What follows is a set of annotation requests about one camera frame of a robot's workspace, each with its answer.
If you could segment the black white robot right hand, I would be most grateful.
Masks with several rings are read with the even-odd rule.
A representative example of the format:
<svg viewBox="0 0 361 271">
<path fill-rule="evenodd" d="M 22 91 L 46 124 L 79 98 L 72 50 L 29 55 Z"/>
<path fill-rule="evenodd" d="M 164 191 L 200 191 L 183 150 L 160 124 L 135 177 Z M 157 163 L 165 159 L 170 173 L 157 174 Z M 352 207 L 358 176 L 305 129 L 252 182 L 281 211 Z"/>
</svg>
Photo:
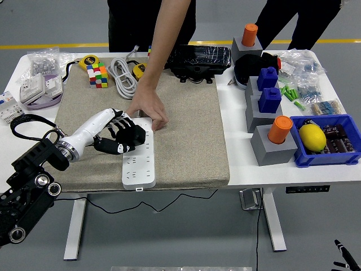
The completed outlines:
<svg viewBox="0 0 361 271">
<path fill-rule="evenodd" d="M 344 247 L 344 245 L 337 239 L 334 240 L 335 245 L 337 246 L 338 250 L 340 251 L 342 257 L 346 261 L 346 263 L 340 263 L 334 261 L 333 264 L 335 266 L 348 268 L 353 271 L 360 270 L 360 266 L 356 263 L 354 258 L 352 257 L 351 253 Z"/>
</svg>

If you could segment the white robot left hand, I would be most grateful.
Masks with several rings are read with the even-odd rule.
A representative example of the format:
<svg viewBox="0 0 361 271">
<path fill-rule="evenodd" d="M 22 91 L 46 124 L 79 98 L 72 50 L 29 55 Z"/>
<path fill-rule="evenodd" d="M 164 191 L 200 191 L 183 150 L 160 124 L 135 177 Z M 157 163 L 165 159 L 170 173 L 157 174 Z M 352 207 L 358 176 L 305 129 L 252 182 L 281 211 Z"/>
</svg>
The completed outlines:
<svg viewBox="0 0 361 271">
<path fill-rule="evenodd" d="M 62 138 L 57 146 L 71 163 L 79 161 L 86 146 L 94 145 L 98 151 L 113 155 L 134 150 L 134 143 L 119 143 L 115 139 L 99 137 L 99 133 L 105 128 L 109 129 L 112 136 L 115 137 L 112 130 L 113 124 L 120 126 L 119 131 L 125 132 L 127 135 L 130 134 L 130 129 L 135 127 L 128 114 L 109 108 L 90 117 L 72 135 Z"/>
</svg>

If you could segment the person's left hand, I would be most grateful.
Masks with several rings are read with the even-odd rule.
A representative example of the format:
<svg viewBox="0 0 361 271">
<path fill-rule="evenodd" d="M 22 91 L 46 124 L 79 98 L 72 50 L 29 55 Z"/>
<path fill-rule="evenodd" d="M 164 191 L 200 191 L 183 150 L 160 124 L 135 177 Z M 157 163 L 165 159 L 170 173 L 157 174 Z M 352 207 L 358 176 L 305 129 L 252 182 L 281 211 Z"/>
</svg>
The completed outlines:
<svg viewBox="0 0 361 271">
<path fill-rule="evenodd" d="M 164 104 L 157 95 L 156 89 L 146 82 L 138 83 L 126 113 L 130 116 L 139 110 L 152 119 L 153 131 L 162 129 L 169 122 Z"/>
</svg>

